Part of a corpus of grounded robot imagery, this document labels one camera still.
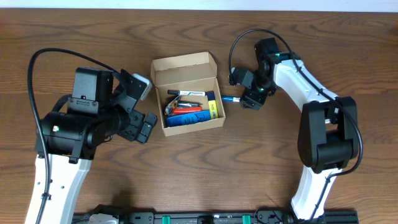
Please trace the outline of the brown cardboard box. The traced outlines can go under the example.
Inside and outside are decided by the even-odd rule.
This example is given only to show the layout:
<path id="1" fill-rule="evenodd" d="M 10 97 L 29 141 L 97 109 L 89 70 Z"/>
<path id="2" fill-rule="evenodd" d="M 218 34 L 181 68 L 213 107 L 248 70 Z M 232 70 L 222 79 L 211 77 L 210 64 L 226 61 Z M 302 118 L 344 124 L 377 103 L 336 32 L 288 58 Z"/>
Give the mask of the brown cardboard box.
<path id="1" fill-rule="evenodd" d="M 224 125 L 217 64 L 209 52 L 155 59 L 150 77 L 166 136 Z"/>

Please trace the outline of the blue plastic holder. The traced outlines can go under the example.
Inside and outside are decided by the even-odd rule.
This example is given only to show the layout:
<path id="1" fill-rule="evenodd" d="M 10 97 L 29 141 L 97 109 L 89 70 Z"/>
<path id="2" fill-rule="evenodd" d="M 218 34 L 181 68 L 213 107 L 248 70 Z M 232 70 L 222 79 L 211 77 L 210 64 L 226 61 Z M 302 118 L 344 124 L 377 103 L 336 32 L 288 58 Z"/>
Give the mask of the blue plastic holder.
<path id="1" fill-rule="evenodd" d="M 201 123 L 209 120 L 211 120 L 210 112 L 208 110 L 205 110 L 205 111 L 197 111 L 194 113 L 169 116 L 166 119 L 166 124 L 168 127 L 175 127 L 175 126 Z"/>

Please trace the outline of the blue whiteboard marker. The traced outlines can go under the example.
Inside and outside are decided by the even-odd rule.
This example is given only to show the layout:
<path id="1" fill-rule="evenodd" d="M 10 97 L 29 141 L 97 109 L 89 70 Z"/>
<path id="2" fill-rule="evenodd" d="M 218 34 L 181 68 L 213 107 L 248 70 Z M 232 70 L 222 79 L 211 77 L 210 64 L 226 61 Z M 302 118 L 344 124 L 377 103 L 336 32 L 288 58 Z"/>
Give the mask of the blue whiteboard marker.
<path id="1" fill-rule="evenodd" d="M 234 102 L 234 103 L 240 102 L 240 97 L 235 97 L 235 96 L 222 96 L 221 99 L 227 102 Z"/>

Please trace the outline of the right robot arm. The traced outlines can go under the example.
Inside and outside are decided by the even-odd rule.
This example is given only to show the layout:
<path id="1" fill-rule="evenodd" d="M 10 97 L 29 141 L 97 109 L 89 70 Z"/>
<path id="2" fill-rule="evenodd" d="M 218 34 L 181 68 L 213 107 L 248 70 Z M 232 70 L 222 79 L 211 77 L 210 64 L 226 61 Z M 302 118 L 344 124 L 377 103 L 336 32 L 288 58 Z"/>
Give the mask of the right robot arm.
<path id="1" fill-rule="evenodd" d="M 357 106 L 351 97 L 327 90 L 291 49 L 279 50 L 274 38 L 254 46 L 257 70 L 234 68 L 230 83 L 244 85 L 240 104 L 259 110 L 283 89 L 301 112 L 297 149 L 303 171 L 290 212 L 272 211 L 276 223 L 326 223 L 324 204 L 335 179 L 358 168 L 363 142 Z"/>

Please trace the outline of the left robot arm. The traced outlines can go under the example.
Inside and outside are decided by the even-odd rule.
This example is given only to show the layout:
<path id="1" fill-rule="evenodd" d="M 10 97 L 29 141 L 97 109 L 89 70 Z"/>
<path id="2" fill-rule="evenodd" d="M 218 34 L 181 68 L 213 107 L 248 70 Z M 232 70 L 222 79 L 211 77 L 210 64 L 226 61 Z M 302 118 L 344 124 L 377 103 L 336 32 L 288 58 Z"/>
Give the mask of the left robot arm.
<path id="1" fill-rule="evenodd" d="M 77 68 L 73 93 L 60 98 L 40 121 L 26 223 L 71 223 L 96 148 L 114 135 L 147 142 L 157 117 L 134 107 L 151 87 L 148 79 L 125 70 Z"/>

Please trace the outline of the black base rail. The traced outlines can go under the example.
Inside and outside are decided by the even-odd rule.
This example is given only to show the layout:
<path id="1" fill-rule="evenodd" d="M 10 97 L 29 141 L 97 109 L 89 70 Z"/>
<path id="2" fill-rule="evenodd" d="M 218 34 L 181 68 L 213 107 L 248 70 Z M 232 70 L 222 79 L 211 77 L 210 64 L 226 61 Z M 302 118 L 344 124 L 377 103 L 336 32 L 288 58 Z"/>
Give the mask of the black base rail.
<path id="1" fill-rule="evenodd" d="M 98 205 L 90 213 L 74 215 L 72 223 L 123 224 L 293 224 L 305 223 L 289 211 L 258 208 L 254 212 L 221 213 L 153 213 L 131 212 L 107 205 Z"/>

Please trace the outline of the yellow highlighter with blue cap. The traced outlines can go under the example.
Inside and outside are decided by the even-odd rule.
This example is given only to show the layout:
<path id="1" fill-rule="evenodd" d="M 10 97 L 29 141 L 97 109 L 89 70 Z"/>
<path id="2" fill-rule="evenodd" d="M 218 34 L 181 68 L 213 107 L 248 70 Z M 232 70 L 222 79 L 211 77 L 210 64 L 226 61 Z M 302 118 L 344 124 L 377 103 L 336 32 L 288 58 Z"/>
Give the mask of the yellow highlighter with blue cap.
<path id="1" fill-rule="evenodd" d="M 206 95 L 208 98 L 208 105 L 209 105 L 209 112 L 211 119 L 219 118 L 214 92 L 208 91 Z"/>

